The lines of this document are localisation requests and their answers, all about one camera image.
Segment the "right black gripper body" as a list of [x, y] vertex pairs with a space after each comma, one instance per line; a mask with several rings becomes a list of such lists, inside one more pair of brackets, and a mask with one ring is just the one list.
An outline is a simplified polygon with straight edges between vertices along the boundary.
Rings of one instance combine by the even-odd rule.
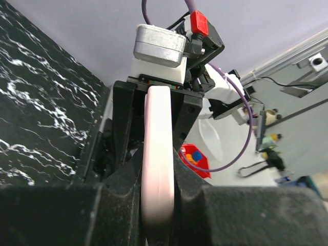
[[[146, 81], [116, 81], [113, 86], [112, 144], [116, 164], [125, 162], [128, 143], [144, 140]], [[178, 151], [201, 109], [203, 94], [178, 86], [171, 89], [173, 148]]]

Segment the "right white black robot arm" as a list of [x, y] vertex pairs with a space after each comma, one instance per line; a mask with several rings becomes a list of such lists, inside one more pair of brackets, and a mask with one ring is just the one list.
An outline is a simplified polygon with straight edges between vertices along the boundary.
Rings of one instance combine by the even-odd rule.
[[221, 119], [249, 99], [235, 74], [219, 73], [210, 61], [224, 44], [205, 18], [188, 14], [169, 28], [149, 23], [136, 28], [131, 73], [113, 87], [113, 143], [116, 164], [131, 141], [144, 139], [148, 90], [159, 103], [172, 103], [173, 146], [181, 147], [199, 118]]

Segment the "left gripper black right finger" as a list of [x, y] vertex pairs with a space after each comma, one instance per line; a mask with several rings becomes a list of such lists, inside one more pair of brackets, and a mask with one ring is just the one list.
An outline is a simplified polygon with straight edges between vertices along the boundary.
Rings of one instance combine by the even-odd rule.
[[215, 187], [173, 158], [172, 245], [327, 245], [327, 210], [310, 189]]

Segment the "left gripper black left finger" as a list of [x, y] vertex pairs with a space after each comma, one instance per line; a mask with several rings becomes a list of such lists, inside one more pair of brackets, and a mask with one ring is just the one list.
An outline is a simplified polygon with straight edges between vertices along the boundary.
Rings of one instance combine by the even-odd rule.
[[143, 245], [142, 156], [102, 183], [2, 186], [1, 245]]

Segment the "phone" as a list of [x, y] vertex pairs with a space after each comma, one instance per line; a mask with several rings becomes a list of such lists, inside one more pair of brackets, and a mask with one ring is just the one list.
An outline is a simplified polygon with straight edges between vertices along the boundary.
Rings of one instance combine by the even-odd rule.
[[174, 215], [171, 92], [151, 86], [145, 100], [141, 219], [148, 245], [168, 245]]

